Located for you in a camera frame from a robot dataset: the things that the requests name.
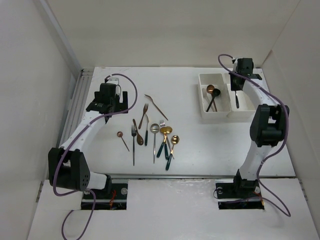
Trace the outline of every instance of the black handle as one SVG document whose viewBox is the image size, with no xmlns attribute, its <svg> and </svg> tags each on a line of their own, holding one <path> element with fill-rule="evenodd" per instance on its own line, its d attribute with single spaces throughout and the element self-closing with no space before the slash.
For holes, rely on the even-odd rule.
<svg viewBox="0 0 320 240">
<path fill-rule="evenodd" d="M 208 108 L 207 108 L 206 111 L 205 111 L 206 113 L 209 112 L 209 109 L 211 108 L 211 105 L 212 105 L 212 103 L 214 102 L 215 97 L 216 97 L 216 96 L 212 96 L 211 102 L 210 102 Z"/>
<path fill-rule="evenodd" d="M 156 154 L 156 157 L 157 157 L 157 158 L 160 158 L 160 155 L 161 155 L 161 152 L 162 152 L 162 148 L 164 147 L 164 145 L 165 145 L 165 143 L 162 142 L 162 143 L 161 143 L 161 146 L 160 146 L 160 148 L 159 148 L 159 151 L 158 151 L 158 153 Z"/>
<path fill-rule="evenodd" d="M 236 108 L 238 109 L 240 106 L 239 106 L 239 99 L 238 99 L 238 95 L 237 95 L 237 91 L 234 91 L 235 92 L 235 105 L 236 105 Z"/>
<path fill-rule="evenodd" d="M 135 165 L 135 137 L 133 137 L 133 166 Z"/>
<path fill-rule="evenodd" d="M 169 153 L 168 153 L 167 143 L 164 144 L 164 154 L 165 154 L 165 159 L 169 160 Z"/>
<path fill-rule="evenodd" d="M 145 131 L 145 138 L 144 138 L 144 145 L 147 146 L 148 144 L 148 130 Z"/>
<path fill-rule="evenodd" d="M 169 160 L 168 160 L 168 162 L 166 163 L 166 166 L 165 166 L 165 170 L 166 170 L 166 171 L 168 171 L 169 168 L 170 168 L 171 159 L 172 159 L 172 154 L 170 154 Z"/>
</svg>

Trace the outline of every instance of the red wire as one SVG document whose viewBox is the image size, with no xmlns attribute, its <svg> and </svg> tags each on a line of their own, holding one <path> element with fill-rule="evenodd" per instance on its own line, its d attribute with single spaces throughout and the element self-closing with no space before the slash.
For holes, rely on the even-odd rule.
<svg viewBox="0 0 320 240">
<path fill-rule="evenodd" d="M 114 204 L 114 200 L 115 200 L 116 194 L 117 194 L 116 190 L 113 190 L 113 191 L 112 191 L 112 198 L 111 198 L 111 200 L 110 200 L 110 202 L 109 202 L 109 204 L 110 204 L 110 210 L 112 209 L 112 205 Z"/>
</svg>

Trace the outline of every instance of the white container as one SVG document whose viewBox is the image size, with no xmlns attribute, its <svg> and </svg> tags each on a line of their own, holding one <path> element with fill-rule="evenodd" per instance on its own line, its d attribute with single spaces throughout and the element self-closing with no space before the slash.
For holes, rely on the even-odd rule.
<svg viewBox="0 0 320 240">
<path fill-rule="evenodd" d="M 236 91 L 239 100 L 239 108 L 236 105 L 236 95 L 234 91 L 231 91 L 231 85 L 227 84 L 231 112 L 227 115 L 231 119 L 248 119 L 255 114 L 256 109 L 250 98 L 243 91 Z"/>
<path fill-rule="evenodd" d="M 207 86 L 213 85 L 221 91 L 221 94 L 214 99 L 217 112 L 214 111 L 214 105 L 206 112 L 212 96 L 207 93 Z M 222 119 L 231 111 L 230 96 L 227 85 L 221 73 L 199 74 L 198 94 L 200 101 L 200 112 L 203 119 Z"/>
</svg>

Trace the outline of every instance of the screw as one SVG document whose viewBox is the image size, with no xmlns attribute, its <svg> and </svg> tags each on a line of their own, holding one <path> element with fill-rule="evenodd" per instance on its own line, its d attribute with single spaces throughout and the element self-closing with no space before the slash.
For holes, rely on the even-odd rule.
<svg viewBox="0 0 320 240">
<path fill-rule="evenodd" d="M 126 195 L 127 193 L 128 193 L 128 189 L 126 189 L 125 187 L 121 188 L 121 194 L 122 195 Z"/>
<path fill-rule="evenodd" d="M 222 187 L 221 186 L 218 186 L 217 188 L 216 188 L 216 193 L 217 194 L 223 194 L 224 192 L 222 191 Z"/>
<path fill-rule="evenodd" d="M 256 186 L 255 189 L 254 189 L 254 192 L 256 194 L 259 194 L 261 192 L 260 187 Z"/>
</svg>

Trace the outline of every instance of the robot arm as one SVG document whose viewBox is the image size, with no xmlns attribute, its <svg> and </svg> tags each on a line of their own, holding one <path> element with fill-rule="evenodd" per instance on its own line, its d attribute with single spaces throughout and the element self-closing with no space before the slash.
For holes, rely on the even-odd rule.
<svg viewBox="0 0 320 240">
<path fill-rule="evenodd" d="M 89 170 L 84 153 L 98 131 L 108 122 L 109 117 L 105 114 L 120 112 L 128 109 L 128 93 L 122 92 L 122 103 L 120 103 L 119 80 L 110 78 L 108 83 L 102 83 L 100 90 L 94 93 L 94 100 L 86 108 L 86 113 L 79 126 L 69 139 L 59 148 L 53 147 L 48 154 L 49 180 L 53 185 L 55 171 L 65 149 L 72 143 L 66 158 L 63 160 L 56 186 L 65 189 L 83 192 L 86 189 L 98 189 L 106 192 L 111 190 L 111 177 L 107 174 L 95 173 Z"/>
<path fill-rule="evenodd" d="M 252 58 L 233 60 L 233 72 L 251 79 L 262 88 L 262 78 L 253 74 L 253 68 Z M 262 161 L 285 137 L 285 113 L 280 104 L 259 87 L 232 72 L 229 74 L 231 90 L 246 93 L 256 108 L 256 113 L 250 126 L 252 142 L 243 165 L 238 169 L 233 183 L 217 183 L 216 186 L 220 187 L 220 193 L 223 192 L 218 194 L 219 199 L 246 199 L 254 196 L 253 192 L 259 187 L 257 171 Z"/>
</svg>

